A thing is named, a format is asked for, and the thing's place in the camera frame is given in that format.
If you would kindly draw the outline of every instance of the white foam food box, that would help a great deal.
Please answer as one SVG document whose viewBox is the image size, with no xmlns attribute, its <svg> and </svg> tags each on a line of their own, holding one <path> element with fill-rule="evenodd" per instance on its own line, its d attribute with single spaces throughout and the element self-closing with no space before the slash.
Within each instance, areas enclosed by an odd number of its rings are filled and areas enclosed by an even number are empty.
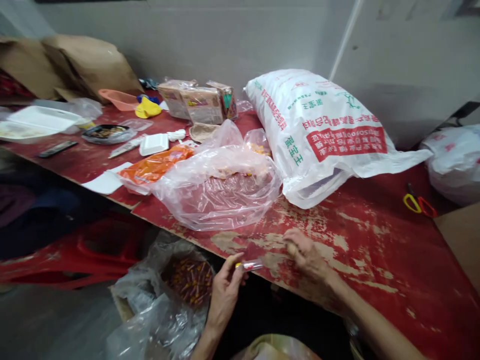
<svg viewBox="0 0 480 360">
<path fill-rule="evenodd" d="M 5 121 L 0 121 L 0 140 L 20 144 L 35 144 L 53 134 L 74 126 L 82 117 L 72 112 L 28 106 Z"/>
</svg>

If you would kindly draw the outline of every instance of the finger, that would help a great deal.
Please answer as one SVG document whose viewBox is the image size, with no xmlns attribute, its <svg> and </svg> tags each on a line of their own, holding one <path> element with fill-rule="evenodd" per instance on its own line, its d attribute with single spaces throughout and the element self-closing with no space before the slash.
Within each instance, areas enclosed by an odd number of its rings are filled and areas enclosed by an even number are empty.
<svg viewBox="0 0 480 360">
<path fill-rule="evenodd" d="M 228 285 L 228 288 L 232 290 L 234 289 L 238 290 L 240 284 L 242 283 L 243 278 L 244 278 L 244 266 L 240 265 L 235 268 L 235 271 L 233 272 L 230 285 Z"/>
<path fill-rule="evenodd" d="M 304 233 L 297 228 L 292 228 L 285 231 L 283 240 L 294 243 L 302 254 L 306 254 L 312 249 L 313 246 L 312 240 L 306 237 Z"/>
<path fill-rule="evenodd" d="M 304 256 L 300 253 L 299 248 L 293 242 L 288 242 L 286 244 L 286 251 L 299 267 L 302 267 L 306 263 Z"/>
<path fill-rule="evenodd" d="M 230 271 L 233 269 L 234 265 L 240 261 L 243 255 L 243 252 L 239 252 L 235 255 L 227 257 L 220 271 L 218 272 L 218 275 L 220 275 L 220 277 L 223 279 L 227 279 L 230 275 Z"/>
</svg>

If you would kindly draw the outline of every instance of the wooden table surface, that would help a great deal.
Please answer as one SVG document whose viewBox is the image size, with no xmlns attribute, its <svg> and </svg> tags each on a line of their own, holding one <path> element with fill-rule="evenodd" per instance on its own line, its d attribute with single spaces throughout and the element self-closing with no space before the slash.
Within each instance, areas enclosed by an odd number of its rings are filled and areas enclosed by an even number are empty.
<svg viewBox="0 0 480 360">
<path fill-rule="evenodd" d="M 106 106 L 97 124 L 133 119 L 133 112 Z M 165 111 L 143 133 L 187 129 Z M 243 135 L 261 127 L 255 114 L 236 122 Z M 38 153 L 66 140 L 79 145 L 40 159 Z M 124 162 L 141 160 L 134 149 L 107 159 L 117 145 L 96 145 L 78 135 L 54 135 L 35 145 L 3 147 L 75 183 L 93 180 Z M 240 251 L 266 265 L 257 272 L 268 281 L 335 310 L 336 304 L 302 276 L 288 259 L 283 233 L 297 227 L 315 241 L 328 263 L 431 359 L 478 359 L 480 299 L 433 221 L 402 202 L 406 184 L 434 206 L 441 201 L 420 164 L 400 174 L 351 178 L 318 206 L 302 210 L 281 196 L 261 221 L 230 231 L 199 232 L 181 226 L 154 196 L 133 195 L 122 187 L 109 198 L 132 214 L 221 257 Z"/>
</svg>

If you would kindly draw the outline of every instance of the yellow object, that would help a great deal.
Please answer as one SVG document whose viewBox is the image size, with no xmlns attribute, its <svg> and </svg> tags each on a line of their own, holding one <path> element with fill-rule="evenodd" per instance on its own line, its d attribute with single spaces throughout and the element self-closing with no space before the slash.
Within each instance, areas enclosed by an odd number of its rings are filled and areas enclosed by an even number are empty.
<svg viewBox="0 0 480 360">
<path fill-rule="evenodd" d="M 152 116 L 158 115 L 162 112 L 162 108 L 150 101 L 147 97 L 141 98 L 141 104 L 138 105 L 135 109 L 135 115 L 142 119 L 148 119 Z"/>
<path fill-rule="evenodd" d="M 409 203 L 407 202 L 408 200 L 411 200 L 412 204 L 415 206 L 415 209 L 413 207 L 411 207 L 409 205 Z M 420 214 L 422 212 L 422 209 L 420 208 L 420 205 L 419 203 L 415 200 L 415 198 L 412 196 L 412 194 L 406 194 L 404 197 L 403 197 L 403 203 L 405 204 L 405 206 L 407 208 L 409 208 L 410 210 L 412 210 L 414 213 L 417 213 L 417 214 Z"/>
</svg>

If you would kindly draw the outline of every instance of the orange plastic dustpan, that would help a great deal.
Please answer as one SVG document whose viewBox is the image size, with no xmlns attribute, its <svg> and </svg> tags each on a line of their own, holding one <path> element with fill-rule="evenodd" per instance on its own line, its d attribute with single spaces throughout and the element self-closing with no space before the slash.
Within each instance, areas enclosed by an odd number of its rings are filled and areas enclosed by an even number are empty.
<svg viewBox="0 0 480 360">
<path fill-rule="evenodd" d="M 121 91 L 100 89 L 98 90 L 98 93 L 105 99 L 110 100 L 120 111 L 135 111 L 139 105 L 139 102 L 135 96 Z"/>
</svg>

